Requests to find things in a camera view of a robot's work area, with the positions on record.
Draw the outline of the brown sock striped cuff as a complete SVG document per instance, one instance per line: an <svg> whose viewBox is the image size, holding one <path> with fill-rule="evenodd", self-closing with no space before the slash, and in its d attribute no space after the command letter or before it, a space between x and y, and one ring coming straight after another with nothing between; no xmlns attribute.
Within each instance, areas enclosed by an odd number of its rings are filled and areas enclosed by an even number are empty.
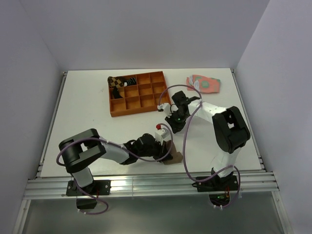
<svg viewBox="0 0 312 234"><path fill-rule="evenodd" d="M169 153L163 160L164 165L173 165L181 163L183 160L183 156L181 152L176 150L174 143L171 140L165 142L166 153Z"/></svg>

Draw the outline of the black white striped sock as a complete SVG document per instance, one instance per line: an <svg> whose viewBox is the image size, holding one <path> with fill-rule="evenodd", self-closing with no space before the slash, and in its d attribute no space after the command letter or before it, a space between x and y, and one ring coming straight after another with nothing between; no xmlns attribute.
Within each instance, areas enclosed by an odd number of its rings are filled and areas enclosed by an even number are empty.
<svg viewBox="0 0 312 234"><path fill-rule="evenodd" d="M124 81L124 87L137 85L137 79L135 77L127 78Z"/></svg>

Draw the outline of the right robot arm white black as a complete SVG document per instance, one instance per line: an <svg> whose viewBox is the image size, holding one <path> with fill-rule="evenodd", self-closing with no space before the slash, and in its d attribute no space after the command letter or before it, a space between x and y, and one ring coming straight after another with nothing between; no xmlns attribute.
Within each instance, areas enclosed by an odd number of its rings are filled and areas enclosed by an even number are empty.
<svg viewBox="0 0 312 234"><path fill-rule="evenodd" d="M183 165L187 175L190 175L186 164L186 140L193 117L199 117L213 125L214 136L219 150L216 163L212 167L212 175L207 179L191 178L194 182L203 183L211 180L216 190L222 190L228 184L228 177L233 175L234 164L240 149L251 138L247 124L236 106L219 107L203 102L201 97L186 97L183 91L172 96L176 111L171 111L169 103L159 103L158 111L166 114L165 120L169 123L173 133L186 131L182 144Z"/></svg>

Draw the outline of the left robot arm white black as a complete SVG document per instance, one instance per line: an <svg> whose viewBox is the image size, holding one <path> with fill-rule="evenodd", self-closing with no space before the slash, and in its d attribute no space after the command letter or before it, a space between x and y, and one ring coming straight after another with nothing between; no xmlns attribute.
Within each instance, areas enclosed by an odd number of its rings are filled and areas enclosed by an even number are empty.
<svg viewBox="0 0 312 234"><path fill-rule="evenodd" d="M63 140L56 163L71 174L77 188L89 195L96 186L89 165L99 158L112 160L120 165L130 165L139 159L147 162L166 162L173 159L170 141L157 140L145 133L138 139L123 144L109 142L100 137L96 129L89 129Z"/></svg>

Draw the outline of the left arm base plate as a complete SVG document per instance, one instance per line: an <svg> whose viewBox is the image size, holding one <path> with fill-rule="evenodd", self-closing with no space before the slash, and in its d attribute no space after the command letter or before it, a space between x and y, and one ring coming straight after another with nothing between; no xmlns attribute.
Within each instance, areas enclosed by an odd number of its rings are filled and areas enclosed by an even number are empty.
<svg viewBox="0 0 312 234"><path fill-rule="evenodd" d="M86 187L81 188L83 191L90 195L109 195L111 188L110 180L94 180L94 182ZM66 196L83 196L82 193L76 186L73 180L70 180L67 185Z"/></svg>

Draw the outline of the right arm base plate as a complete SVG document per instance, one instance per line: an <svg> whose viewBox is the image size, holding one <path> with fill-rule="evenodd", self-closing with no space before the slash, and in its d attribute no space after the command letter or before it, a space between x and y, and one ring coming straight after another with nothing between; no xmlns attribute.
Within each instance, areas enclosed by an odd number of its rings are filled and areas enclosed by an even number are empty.
<svg viewBox="0 0 312 234"><path fill-rule="evenodd" d="M236 191L238 186L237 177L233 173L230 173L226 177L219 177L216 175L206 182L194 182L192 184L192 187L196 188L198 192Z"/></svg>

